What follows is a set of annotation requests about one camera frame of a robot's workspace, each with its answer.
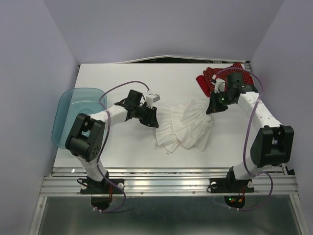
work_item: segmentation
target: white wall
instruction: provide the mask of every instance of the white wall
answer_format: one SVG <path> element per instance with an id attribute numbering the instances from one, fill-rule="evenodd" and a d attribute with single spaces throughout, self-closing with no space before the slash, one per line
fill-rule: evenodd
<path id="1" fill-rule="evenodd" d="M 313 1 L 285 0 L 252 59 L 264 84 L 263 101 L 294 128 L 294 167 L 303 210 L 313 234 Z"/>
<path id="2" fill-rule="evenodd" d="M 42 0 L 0 2 L 0 234 L 27 234 L 77 64 Z"/>
<path id="3" fill-rule="evenodd" d="M 44 0 L 80 63 L 250 60 L 283 0 Z"/>

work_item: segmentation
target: white cloth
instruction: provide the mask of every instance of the white cloth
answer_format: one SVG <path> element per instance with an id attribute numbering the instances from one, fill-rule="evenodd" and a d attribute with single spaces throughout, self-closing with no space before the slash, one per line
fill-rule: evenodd
<path id="1" fill-rule="evenodd" d="M 181 145 L 190 149 L 195 147 L 204 151 L 212 124 L 211 115 L 205 112 L 210 99 L 192 100 L 185 104 L 164 104 L 158 107 L 156 118 L 156 141 L 159 146 L 173 153 Z"/>

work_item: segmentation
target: purple cable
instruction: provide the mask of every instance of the purple cable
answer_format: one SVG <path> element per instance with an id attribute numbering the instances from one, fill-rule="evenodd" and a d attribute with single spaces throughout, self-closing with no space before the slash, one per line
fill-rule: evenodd
<path id="1" fill-rule="evenodd" d="M 104 96 L 107 95 L 107 93 L 109 93 L 109 92 L 115 90 L 116 88 L 122 87 L 122 86 L 127 85 L 127 84 L 130 84 L 130 83 L 140 83 L 140 84 L 144 85 L 144 86 L 149 90 L 149 87 L 148 87 L 145 83 L 143 83 L 143 82 L 140 82 L 140 81 L 130 81 L 130 82 L 126 82 L 126 83 L 123 83 L 123 84 L 121 84 L 121 85 L 118 85 L 118 86 L 116 86 L 116 87 L 113 87 L 112 89 L 110 89 L 110 90 L 108 90 L 107 92 L 105 92 L 105 93 L 99 98 L 99 104 L 104 108 L 104 110 L 106 110 L 106 112 L 107 112 L 107 114 L 108 114 L 108 128 L 107 128 L 106 137 L 105 137 L 105 139 L 104 139 L 103 145 L 102 145 L 102 147 L 101 147 L 101 149 L 100 149 L 100 152 L 99 152 L 99 155 L 98 155 L 98 158 L 97 158 L 97 169 L 98 169 L 99 173 L 101 174 L 101 176 L 102 176 L 109 184 L 111 184 L 111 185 L 112 185 L 113 187 L 115 187 L 116 189 L 120 190 L 120 191 L 122 192 L 122 194 L 124 195 L 124 200 L 123 200 L 123 202 L 122 202 L 117 208 L 114 208 L 114 209 L 112 209 L 112 210 L 109 210 L 109 211 L 102 211 L 102 210 L 99 210 L 99 209 L 96 208 L 96 207 L 93 207 L 93 209 L 94 209 L 95 211 L 98 211 L 98 212 L 100 212 L 100 213 L 115 212 L 115 211 L 117 211 L 118 209 L 120 209 L 120 208 L 125 204 L 125 202 L 126 202 L 126 194 L 125 194 L 124 190 L 121 189 L 119 186 L 117 186 L 115 183 L 113 183 L 111 180 L 109 180 L 109 179 L 105 176 L 105 174 L 101 171 L 101 169 L 100 169 L 100 167 L 99 167 L 99 164 L 98 164 L 99 161 L 100 161 L 101 154 L 102 154 L 102 152 L 103 152 L 103 150 L 104 150 L 104 147 L 105 147 L 105 145 L 106 145 L 106 143 L 107 143 L 107 141 L 108 141 L 109 133 L 110 133 L 110 128 L 111 128 L 111 115 L 110 115 L 109 111 L 107 111 L 107 107 L 101 102 L 101 100 L 102 100 L 102 98 L 103 98 Z"/>
<path id="2" fill-rule="evenodd" d="M 250 119 L 249 119 L 249 123 L 248 123 L 248 128 L 247 128 L 247 131 L 246 131 L 246 138 L 245 138 L 245 144 L 244 144 L 244 153 L 243 153 L 243 162 L 244 162 L 244 167 L 245 167 L 246 171 L 248 172 L 248 174 L 249 174 L 251 177 L 257 177 L 257 176 L 259 176 L 259 175 L 261 175 L 261 174 L 265 174 L 265 175 L 267 175 L 267 176 L 269 177 L 269 180 L 270 180 L 270 190 L 269 190 L 269 193 L 268 193 L 267 198 L 266 198 L 265 201 L 262 202 L 261 204 L 255 206 L 255 207 L 247 208 L 247 209 L 238 209 L 239 211 L 250 211 L 250 210 L 253 210 L 253 209 L 260 208 L 260 207 L 263 206 L 265 203 L 267 203 L 268 200 L 269 200 L 269 198 L 270 198 L 270 196 L 272 195 L 273 187 L 274 187 L 274 182 L 273 182 L 273 179 L 272 179 L 272 177 L 270 176 L 270 174 L 268 174 L 268 173 L 265 172 L 265 171 L 261 171 L 261 172 L 259 172 L 258 174 L 254 175 L 254 174 L 252 174 L 252 173 L 249 171 L 249 169 L 248 169 L 248 167 L 247 167 L 247 165 L 246 165 L 246 148 L 247 148 L 247 144 L 248 144 L 249 133 L 250 133 L 250 129 L 251 129 L 251 125 L 252 125 L 252 120 L 253 120 L 253 117 L 254 117 L 256 108 L 258 107 L 260 97 L 261 97 L 261 95 L 263 94 L 263 86 L 262 86 L 261 81 L 257 78 L 257 76 L 255 76 L 253 73 L 251 73 L 251 72 L 249 72 L 249 71 L 247 71 L 247 70 L 245 70 L 245 69 L 242 69 L 242 68 L 226 68 L 226 69 L 223 69 L 223 70 L 219 71 L 218 73 L 216 73 L 216 77 L 217 77 L 221 72 L 228 71 L 228 70 L 241 70 L 241 71 L 246 71 L 246 72 L 248 72 L 250 75 L 252 75 L 252 76 L 259 82 L 259 84 L 260 84 L 260 86 L 261 86 L 261 93 L 260 93 L 260 95 L 259 95 L 259 97 L 258 97 L 258 99 L 257 99 L 257 101 L 256 101 L 256 103 L 255 103 L 255 105 L 254 105 L 254 107 L 253 107 L 253 110 L 252 110 L 252 113 L 251 113 L 251 116 L 250 116 Z"/>

